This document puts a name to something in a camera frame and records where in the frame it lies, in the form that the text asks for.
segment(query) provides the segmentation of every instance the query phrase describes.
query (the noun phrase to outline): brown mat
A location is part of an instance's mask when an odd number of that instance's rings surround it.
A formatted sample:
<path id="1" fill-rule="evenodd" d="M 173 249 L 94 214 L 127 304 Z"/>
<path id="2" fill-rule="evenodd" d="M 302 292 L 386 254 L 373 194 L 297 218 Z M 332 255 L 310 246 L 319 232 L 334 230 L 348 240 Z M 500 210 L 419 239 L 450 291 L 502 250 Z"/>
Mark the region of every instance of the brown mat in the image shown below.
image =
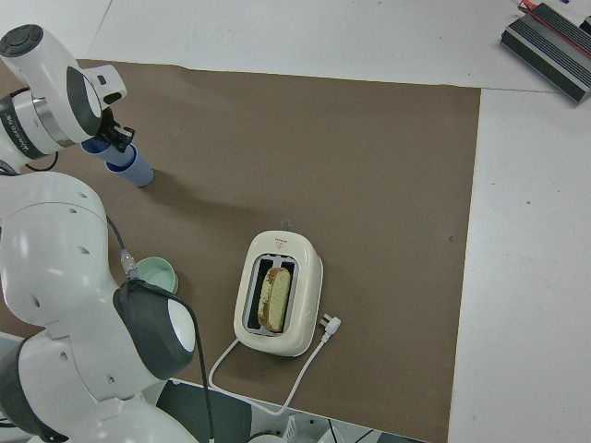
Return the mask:
<path id="1" fill-rule="evenodd" d="M 320 315 L 343 320 L 293 407 L 446 441 L 479 90 L 116 67 L 130 95 L 115 118 L 138 130 L 154 183 L 135 188 L 78 148 L 56 170 L 102 196 L 137 259 L 175 265 L 208 367 L 235 338 L 250 241 L 288 218 L 324 262 Z M 14 90 L 0 74 L 2 92 Z M 0 314 L 1 330 L 34 331 Z M 283 402 L 305 359 L 241 346 L 216 381 Z M 195 360 L 179 377 L 200 383 Z"/>

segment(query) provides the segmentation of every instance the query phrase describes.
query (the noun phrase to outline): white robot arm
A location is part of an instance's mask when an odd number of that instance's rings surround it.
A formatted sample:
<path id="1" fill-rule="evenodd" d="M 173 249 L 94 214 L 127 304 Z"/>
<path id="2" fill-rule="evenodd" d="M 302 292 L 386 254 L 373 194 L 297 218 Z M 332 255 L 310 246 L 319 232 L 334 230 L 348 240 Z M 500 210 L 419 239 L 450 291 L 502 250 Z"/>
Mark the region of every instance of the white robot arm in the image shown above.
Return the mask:
<path id="1" fill-rule="evenodd" d="M 144 281 L 115 284 L 103 204 L 87 185 L 18 175 L 94 137 L 123 81 L 111 66 L 80 69 L 35 25 L 10 31 L 0 57 L 28 87 L 0 101 L 0 278 L 10 311 L 44 327 L 0 360 L 0 412 L 46 442 L 195 442 L 136 395 L 191 361 L 190 307 Z"/>

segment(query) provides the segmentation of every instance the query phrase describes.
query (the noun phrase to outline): gray joint cap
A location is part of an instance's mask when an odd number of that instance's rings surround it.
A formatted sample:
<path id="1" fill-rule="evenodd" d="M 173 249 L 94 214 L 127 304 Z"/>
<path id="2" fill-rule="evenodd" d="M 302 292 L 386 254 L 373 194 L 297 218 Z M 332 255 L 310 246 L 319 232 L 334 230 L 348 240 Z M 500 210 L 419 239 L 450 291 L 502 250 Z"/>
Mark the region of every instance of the gray joint cap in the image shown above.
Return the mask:
<path id="1" fill-rule="evenodd" d="M 0 55 L 19 57 L 33 49 L 41 42 L 43 29 L 39 25 L 23 25 L 6 33 L 0 40 Z"/>

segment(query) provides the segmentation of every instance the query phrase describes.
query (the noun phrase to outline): table surface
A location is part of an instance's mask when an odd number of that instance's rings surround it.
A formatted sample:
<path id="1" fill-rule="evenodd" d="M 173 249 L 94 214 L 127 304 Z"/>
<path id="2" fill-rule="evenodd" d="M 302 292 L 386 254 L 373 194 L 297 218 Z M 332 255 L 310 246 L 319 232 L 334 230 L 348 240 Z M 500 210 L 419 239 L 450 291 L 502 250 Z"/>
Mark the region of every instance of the table surface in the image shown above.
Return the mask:
<path id="1" fill-rule="evenodd" d="M 516 1 L 3 1 L 78 58 L 483 88 L 449 441 L 587 441 L 591 108 L 499 47 Z"/>

